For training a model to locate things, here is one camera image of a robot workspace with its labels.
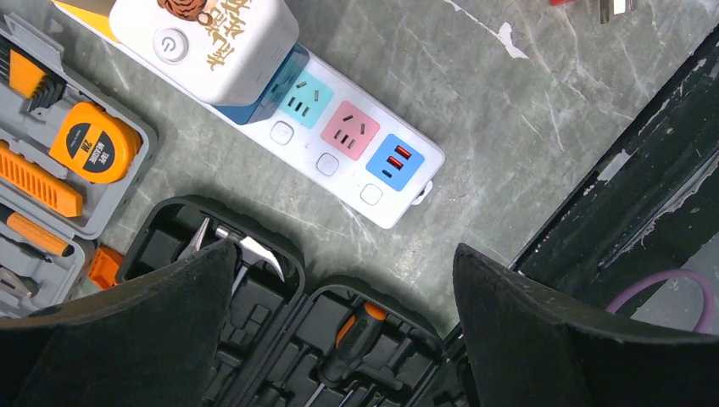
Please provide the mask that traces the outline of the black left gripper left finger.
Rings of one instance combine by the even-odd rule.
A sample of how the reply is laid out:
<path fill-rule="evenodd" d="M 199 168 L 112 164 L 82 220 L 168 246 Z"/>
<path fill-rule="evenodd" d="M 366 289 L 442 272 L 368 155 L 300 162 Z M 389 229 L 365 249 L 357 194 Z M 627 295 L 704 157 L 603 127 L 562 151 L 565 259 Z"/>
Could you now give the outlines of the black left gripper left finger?
<path fill-rule="evenodd" d="M 199 406 L 230 303 L 220 241 L 109 290 L 1 322 L 4 406 Z"/>

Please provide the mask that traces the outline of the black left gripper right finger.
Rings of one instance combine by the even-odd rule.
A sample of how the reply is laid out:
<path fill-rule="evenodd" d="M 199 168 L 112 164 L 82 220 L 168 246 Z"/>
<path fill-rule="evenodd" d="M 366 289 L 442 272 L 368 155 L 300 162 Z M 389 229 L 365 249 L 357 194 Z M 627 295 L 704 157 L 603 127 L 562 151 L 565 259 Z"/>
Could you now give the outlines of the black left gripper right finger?
<path fill-rule="evenodd" d="M 613 315 L 462 243 L 454 297 L 482 406 L 715 406 L 718 339 Z"/>

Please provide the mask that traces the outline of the red cube socket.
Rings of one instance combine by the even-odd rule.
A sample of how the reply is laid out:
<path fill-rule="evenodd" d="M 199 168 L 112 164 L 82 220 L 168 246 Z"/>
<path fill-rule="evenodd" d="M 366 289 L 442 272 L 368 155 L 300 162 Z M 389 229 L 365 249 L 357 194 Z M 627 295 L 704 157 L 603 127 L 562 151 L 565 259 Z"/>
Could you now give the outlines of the red cube socket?
<path fill-rule="evenodd" d="M 549 0 L 549 5 L 553 8 L 561 8 L 566 20 L 566 25 L 571 26 L 571 20 L 566 14 L 565 8 L 568 8 L 575 0 Z M 607 24 L 617 16 L 626 15 L 637 9 L 637 2 L 632 0 L 599 0 L 599 1 L 582 1 L 589 7 L 596 5 L 599 12 L 600 24 Z"/>

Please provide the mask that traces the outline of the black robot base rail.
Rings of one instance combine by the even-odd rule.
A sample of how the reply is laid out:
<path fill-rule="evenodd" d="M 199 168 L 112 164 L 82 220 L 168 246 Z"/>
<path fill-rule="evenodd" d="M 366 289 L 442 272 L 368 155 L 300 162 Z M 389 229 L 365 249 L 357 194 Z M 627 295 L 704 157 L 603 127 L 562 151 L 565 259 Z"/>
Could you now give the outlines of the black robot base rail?
<path fill-rule="evenodd" d="M 718 34 L 711 32 L 514 263 L 604 308 L 718 233 Z"/>

